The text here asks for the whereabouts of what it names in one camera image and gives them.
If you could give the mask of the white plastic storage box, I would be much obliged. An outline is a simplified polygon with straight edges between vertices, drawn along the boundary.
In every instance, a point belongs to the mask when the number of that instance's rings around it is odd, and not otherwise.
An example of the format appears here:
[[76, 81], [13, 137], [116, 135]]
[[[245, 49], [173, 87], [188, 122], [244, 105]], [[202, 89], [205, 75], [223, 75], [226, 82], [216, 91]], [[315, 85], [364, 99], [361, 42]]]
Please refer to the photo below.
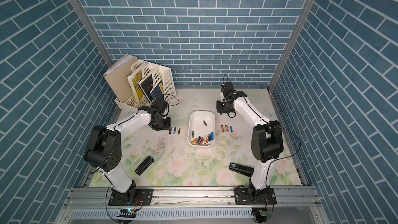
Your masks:
[[[214, 133], [214, 140], [209, 141], [210, 133]], [[216, 118], [209, 111], [195, 111], [190, 115], [188, 128], [188, 144], [195, 148], [209, 148], [216, 142]]]

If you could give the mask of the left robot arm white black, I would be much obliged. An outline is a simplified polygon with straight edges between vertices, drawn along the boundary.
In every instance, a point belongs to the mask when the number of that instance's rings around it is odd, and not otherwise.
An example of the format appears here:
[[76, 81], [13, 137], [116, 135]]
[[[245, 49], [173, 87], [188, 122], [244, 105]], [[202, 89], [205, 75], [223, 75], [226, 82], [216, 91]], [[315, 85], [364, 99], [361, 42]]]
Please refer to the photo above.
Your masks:
[[104, 173], [113, 190], [127, 193], [133, 185], [121, 164], [122, 139], [136, 130], [149, 126], [152, 130], [168, 130], [171, 126], [170, 117], [163, 114], [169, 107], [167, 101], [160, 97], [151, 106], [142, 106], [136, 113], [107, 126], [95, 126], [89, 136], [84, 160]]

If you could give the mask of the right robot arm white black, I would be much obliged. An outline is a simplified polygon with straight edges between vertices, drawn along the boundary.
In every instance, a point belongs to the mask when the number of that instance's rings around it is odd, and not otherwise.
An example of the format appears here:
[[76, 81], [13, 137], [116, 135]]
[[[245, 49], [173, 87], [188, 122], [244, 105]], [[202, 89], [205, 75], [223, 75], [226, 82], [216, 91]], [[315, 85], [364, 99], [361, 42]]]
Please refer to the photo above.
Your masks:
[[258, 160], [250, 177], [255, 190], [269, 186], [269, 172], [273, 162], [284, 151], [282, 127], [278, 121], [271, 121], [262, 115], [250, 102], [247, 94], [235, 90], [232, 82], [221, 85], [223, 99], [216, 102], [219, 114], [240, 114], [252, 126], [251, 151]]

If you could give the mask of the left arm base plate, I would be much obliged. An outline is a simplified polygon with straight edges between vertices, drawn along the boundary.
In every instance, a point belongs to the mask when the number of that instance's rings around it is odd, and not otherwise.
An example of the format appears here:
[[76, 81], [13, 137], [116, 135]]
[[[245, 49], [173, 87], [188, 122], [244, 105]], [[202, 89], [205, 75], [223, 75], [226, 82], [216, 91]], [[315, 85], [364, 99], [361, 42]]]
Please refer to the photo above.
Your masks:
[[125, 193], [120, 193], [112, 189], [108, 205], [129, 207], [149, 206], [151, 204], [152, 195], [153, 189], [150, 188], [133, 189]]

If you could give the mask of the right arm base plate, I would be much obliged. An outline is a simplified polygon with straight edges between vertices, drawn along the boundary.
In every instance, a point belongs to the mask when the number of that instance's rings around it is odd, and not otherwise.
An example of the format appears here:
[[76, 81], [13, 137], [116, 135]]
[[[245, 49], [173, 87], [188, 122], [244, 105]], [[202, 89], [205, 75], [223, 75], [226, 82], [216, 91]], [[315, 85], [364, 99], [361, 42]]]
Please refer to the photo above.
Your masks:
[[238, 186], [234, 189], [234, 199], [236, 205], [259, 204], [275, 205], [277, 204], [274, 189], [267, 187], [257, 190], [253, 187]]

